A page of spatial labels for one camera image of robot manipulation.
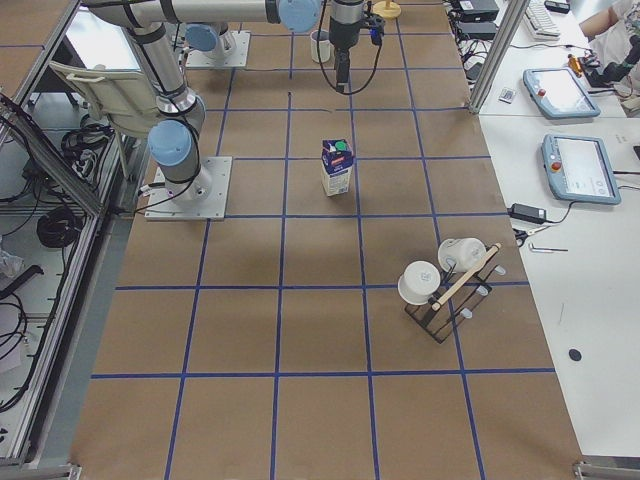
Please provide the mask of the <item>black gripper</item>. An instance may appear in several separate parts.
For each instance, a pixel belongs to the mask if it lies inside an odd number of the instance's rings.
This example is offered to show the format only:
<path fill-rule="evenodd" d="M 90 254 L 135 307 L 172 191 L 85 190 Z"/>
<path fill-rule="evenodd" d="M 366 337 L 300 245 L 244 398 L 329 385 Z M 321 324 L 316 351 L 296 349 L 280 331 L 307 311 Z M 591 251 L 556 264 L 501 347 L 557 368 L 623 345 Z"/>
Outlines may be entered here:
<path fill-rule="evenodd" d="M 385 20 L 372 11 L 371 2 L 335 0 L 331 4 L 329 39 L 334 46 L 336 85 L 350 78 L 350 49 L 359 41 L 361 30 L 369 32 L 373 45 L 381 46 Z"/>

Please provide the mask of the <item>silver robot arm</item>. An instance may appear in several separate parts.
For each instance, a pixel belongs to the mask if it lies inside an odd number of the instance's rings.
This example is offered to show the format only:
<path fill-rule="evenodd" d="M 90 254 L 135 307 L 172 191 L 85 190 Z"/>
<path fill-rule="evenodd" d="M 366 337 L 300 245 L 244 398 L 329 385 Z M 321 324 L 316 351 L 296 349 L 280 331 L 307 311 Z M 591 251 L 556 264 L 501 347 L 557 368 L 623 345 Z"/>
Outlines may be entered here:
<path fill-rule="evenodd" d="M 321 1 L 85 1 L 83 5 L 103 21 L 126 30 L 143 70 L 163 94 L 182 87 L 183 81 L 171 47 L 155 34 L 162 23 L 268 22 L 306 33 L 321 26 L 326 8 Z M 384 20 L 365 9 L 362 1 L 334 1 L 329 40 L 336 69 L 332 88 L 339 93 L 349 80 L 349 50 L 357 44 L 361 30 L 367 30 L 372 44 L 382 49 Z"/>
<path fill-rule="evenodd" d="M 210 194 L 211 176 L 202 167 L 198 145 L 205 106 L 187 86 L 165 25 L 210 20 L 213 9 L 203 1 L 85 1 L 83 5 L 126 35 L 161 114 L 150 131 L 149 147 L 164 175 L 167 200 L 191 207 Z"/>

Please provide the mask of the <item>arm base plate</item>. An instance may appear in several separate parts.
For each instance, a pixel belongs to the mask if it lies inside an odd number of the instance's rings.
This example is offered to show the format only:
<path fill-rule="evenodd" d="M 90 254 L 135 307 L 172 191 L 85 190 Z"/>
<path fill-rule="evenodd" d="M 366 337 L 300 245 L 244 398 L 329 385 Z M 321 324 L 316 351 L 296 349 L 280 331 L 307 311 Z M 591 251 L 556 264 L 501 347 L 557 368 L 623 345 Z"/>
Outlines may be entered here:
<path fill-rule="evenodd" d="M 185 40 L 188 46 L 187 69 L 245 68 L 251 34 L 249 31 L 227 30 L 217 34 L 211 29 L 190 25 Z"/>
<path fill-rule="evenodd" d="M 150 221 L 223 220 L 232 170 L 230 156 L 204 157 L 200 173 L 189 189 L 169 182 L 152 189 L 151 207 L 144 210 Z"/>

